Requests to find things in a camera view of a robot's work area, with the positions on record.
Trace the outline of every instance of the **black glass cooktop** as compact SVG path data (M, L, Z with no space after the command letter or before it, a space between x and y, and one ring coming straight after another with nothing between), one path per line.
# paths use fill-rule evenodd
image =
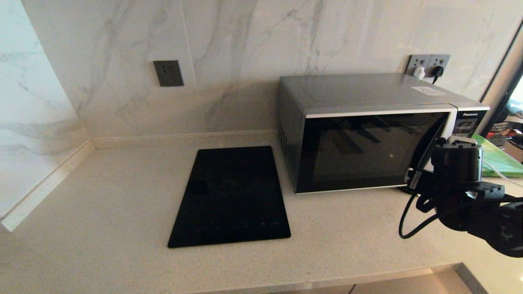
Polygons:
M290 236L270 146L198 151L169 248Z

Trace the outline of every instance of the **silver microwave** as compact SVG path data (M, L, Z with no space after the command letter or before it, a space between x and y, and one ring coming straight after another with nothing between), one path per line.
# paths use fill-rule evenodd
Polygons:
M278 137L295 193L405 186L438 137L470 137L488 106L404 74L284 76Z

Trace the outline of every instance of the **wall socket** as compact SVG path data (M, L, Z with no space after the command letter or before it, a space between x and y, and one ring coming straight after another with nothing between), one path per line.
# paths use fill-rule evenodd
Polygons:
M177 60L153 61L161 87L179 87L184 85L180 65Z
M411 55L405 74L414 75L416 67L423 66L425 68L425 77L434 77L432 74L434 68L441 66L446 69L449 59L450 55L448 54Z

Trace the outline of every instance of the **kitchen counter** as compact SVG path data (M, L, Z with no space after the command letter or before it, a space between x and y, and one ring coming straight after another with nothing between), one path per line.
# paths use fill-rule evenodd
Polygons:
M396 189L295 195L273 132L110 145L122 147L96 150L13 233L0 234L1 293L283 291L459 263L489 293L523 290L523 259L439 221L401 239L397 227L409 196ZM197 151L256 145L273 147L292 237L168 249ZM523 194L511 183L486 180ZM404 230L426 217L412 209Z

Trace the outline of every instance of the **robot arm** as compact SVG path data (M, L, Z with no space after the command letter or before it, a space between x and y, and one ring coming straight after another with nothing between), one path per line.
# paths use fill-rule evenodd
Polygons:
M523 198L505 194L505 187L481 181L482 148L469 142L435 142L431 163L434 172L412 170L407 183L412 194L403 212L399 234L406 239L432 221L484 239L492 248L511 257L523 257ZM436 214L408 234L403 221L414 198L422 212Z

